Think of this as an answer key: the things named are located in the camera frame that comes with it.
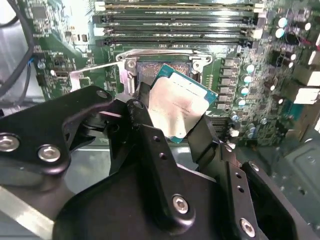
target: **black plastic part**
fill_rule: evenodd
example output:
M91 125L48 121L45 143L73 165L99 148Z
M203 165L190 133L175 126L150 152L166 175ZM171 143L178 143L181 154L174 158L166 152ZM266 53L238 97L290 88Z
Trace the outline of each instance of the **black plastic part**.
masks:
M0 152L1 167L17 169L17 175L12 175L13 185L30 187L30 183L37 182L40 184L37 187L47 190L60 180L71 161L70 148L74 150L92 141L92 138L84 138L86 142L77 139L77 146L73 144L79 125L91 113L107 109L112 102L109 93L105 92L106 98L102 98L97 91L103 90L88 86L0 119L0 133L15 136L20 142L16 150ZM38 150L43 145L58 148L60 158L55 162L41 160ZM22 177L24 172L33 173L31 176L41 181L32 177L26 181Z
M241 169L249 179L259 226L269 239L319 239L262 168L256 171L246 162Z
M199 165L199 169L204 168L214 159L220 142L211 120L203 115L188 133L187 139L193 162Z
M221 208L225 211L222 226L225 227L223 230L225 238L258 240L260 237L257 234L249 237L240 224L241 219L246 219L255 232L258 230L247 177L238 165L232 149L221 143L216 150L215 159L200 172L215 178L222 188L224 200Z
M142 102L129 100L127 107L136 135L135 142L142 153L139 157L145 171L145 180L150 184L146 192L148 199L154 202L152 211L155 221L171 235L183 234L194 224L196 212L166 138L160 129L153 127L148 110ZM185 199L188 204L186 213L175 209L174 196Z

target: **cable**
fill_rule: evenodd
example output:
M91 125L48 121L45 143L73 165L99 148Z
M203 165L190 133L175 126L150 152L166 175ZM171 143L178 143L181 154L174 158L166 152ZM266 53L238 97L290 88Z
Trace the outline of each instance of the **cable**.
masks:
M10 4L12 9L14 10L16 17L20 20L22 29L24 31L26 43L28 45L28 50L24 54L23 58L19 62L16 69L8 77L8 79L7 80L0 79L0 82L3 82L3 84L0 86L0 98L3 97L17 82L22 71L25 69L25 66L28 64L30 58L32 57L32 54L34 52L34 47L35 47L32 30L30 29L27 20L24 18L18 6L16 6L16 4L12 0L7 0L7 2Z
M14 25L18 21L19 21L19 18L17 16L15 16L9 22L4 23L4 24L0 24L0 29L10 27L10 26Z
M27 69L26 69L26 79L25 79L25 83L24 83L24 88L23 88L23 91L22 91L20 97L15 102L10 102L10 101L0 102L0 109L8 109L8 108L12 108L15 106L21 106L21 105L25 104L24 101L25 101L25 98L27 95L27 91L28 91L28 87L29 87L29 83L30 83L30 77L31 77L31 66L28 63Z

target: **capacitor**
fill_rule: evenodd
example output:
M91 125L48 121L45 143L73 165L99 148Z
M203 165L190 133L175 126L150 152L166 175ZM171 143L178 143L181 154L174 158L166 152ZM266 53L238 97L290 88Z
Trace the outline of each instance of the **capacitor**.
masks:
M280 95L277 94L273 94L272 95L273 100L277 103L277 104L282 104L284 102L283 97L281 97Z
M243 75L241 78L242 78L242 80L243 80L246 84L249 84L249 83L252 82L252 76Z
M299 45L300 44L300 38L295 35L294 33L287 33L285 35L285 41L289 45Z
M246 105L246 100L244 100L242 97L239 97L235 100L236 104L238 104L238 106L242 107L244 105Z
M285 26L287 26L288 24L288 20L285 18L285 17L281 17L279 20L278 20L278 26L280 28L284 28Z
M252 139L254 137L254 134L252 132L246 131L245 135L248 139Z
M278 29L275 31L275 37L276 37L277 39L282 38L284 35L285 35L285 30L283 30L282 28L278 28Z
M276 86L269 81L264 82L263 85L265 86L265 88L267 88L271 92L276 88Z
M232 127L234 130L239 130L239 129L241 128L241 124L240 124L240 122L238 122L238 121L233 121L233 122L231 123L231 127Z
M302 22L302 21L296 21L293 23L293 26L303 29L305 31L309 31L311 29L311 23L310 22Z
M246 86L240 86L238 88L239 93L241 93L242 95L246 96L249 93L249 89Z
M262 119L260 120L260 123L261 123L262 125L266 125L266 124L268 123L268 120L264 117L264 118L262 118Z
M286 58L288 58L289 60L291 60L291 61L294 61L297 58L297 55L295 53L293 53L293 52L290 52L290 51L284 52L284 56Z
M232 121L238 121L239 120L239 116L236 114L235 111L233 111L231 114L230 114L230 118Z
M251 73L254 72L255 66L252 65L251 63L247 63L247 64L245 64L245 65L243 66L243 69L246 70L246 72L247 72L248 74L251 74Z
M294 63L288 59L283 59L282 64L288 68L292 68L294 66Z
M250 123L247 128L250 133L254 133L256 130L256 126L253 123Z

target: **ram slot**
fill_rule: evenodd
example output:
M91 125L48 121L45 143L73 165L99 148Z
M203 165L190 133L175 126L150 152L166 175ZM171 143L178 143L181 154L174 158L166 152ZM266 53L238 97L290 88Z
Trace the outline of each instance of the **ram slot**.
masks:
M144 2L144 3L126 3L126 2L98 2L96 3L96 10L106 11L106 10L120 10L120 9L166 9L166 10L221 10L223 8L233 9L233 10L244 10L250 11L255 9L254 4L241 4L229 2L229 3L202 3L199 4L172 4L172 3L158 3L158 2Z
M238 38L177 38L177 37L150 37L150 38L131 38L131 37L109 37L105 39L98 39L95 41L95 44L99 47L111 46L116 44L134 44L137 46L145 46L145 44L166 44L166 45L178 45L178 44L188 44L188 45L243 45L247 46L250 41L246 39Z
M218 10L194 10L190 9L188 11L178 10L178 9L163 9L163 8L153 8L153 9L115 9L115 10L106 10L103 12L104 15L97 16L137 16L137 17L252 17L253 12L251 10L233 10L228 8L218 9Z
M255 26L242 23L241 21L233 21L227 18L220 18L210 21L195 20L112 20L105 23L104 27L155 27L161 28L254 28Z

